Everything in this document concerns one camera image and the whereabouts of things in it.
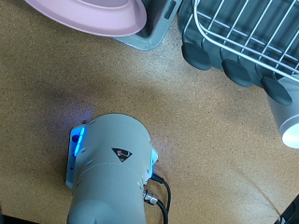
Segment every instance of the pink bowl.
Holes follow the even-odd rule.
[[[146,24],[141,0],[26,0],[49,18],[85,33],[132,35]]]

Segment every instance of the cable connector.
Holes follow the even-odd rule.
[[[160,183],[160,184],[163,184],[164,183],[164,179],[161,178],[160,176],[156,175],[156,174],[152,174],[151,178],[152,180]]]
[[[158,202],[158,197],[153,193],[149,192],[147,189],[143,191],[143,199],[144,202],[149,203],[151,205],[155,205]]]

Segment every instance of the speckled surface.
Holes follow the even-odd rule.
[[[148,52],[71,30],[21,0],[0,0],[0,201],[4,213],[65,223],[74,125],[106,113],[139,119],[173,191],[169,223],[274,223],[299,190],[263,90],[184,62],[174,22]],[[162,186],[149,189],[165,199]],[[149,224],[162,223],[146,206]]]

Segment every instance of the blue light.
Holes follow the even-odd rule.
[[[152,166],[152,159],[151,159],[151,166],[150,166],[149,178],[151,178],[152,172],[153,172],[153,166]]]
[[[75,152],[74,152],[75,157],[78,155],[78,150],[79,150],[79,148],[80,148],[80,143],[81,143],[81,141],[82,141],[84,132],[85,132],[85,128],[82,128],[82,129],[81,129],[81,132],[80,132],[80,136],[79,136],[79,138],[78,138],[78,142],[77,142],[77,145],[76,145],[76,149],[75,149]]]

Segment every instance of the gray tray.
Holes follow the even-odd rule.
[[[182,0],[142,0],[142,2],[148,13],[145,27],[135,35],[115,39],[136,49],[151,50],[163,41]]]

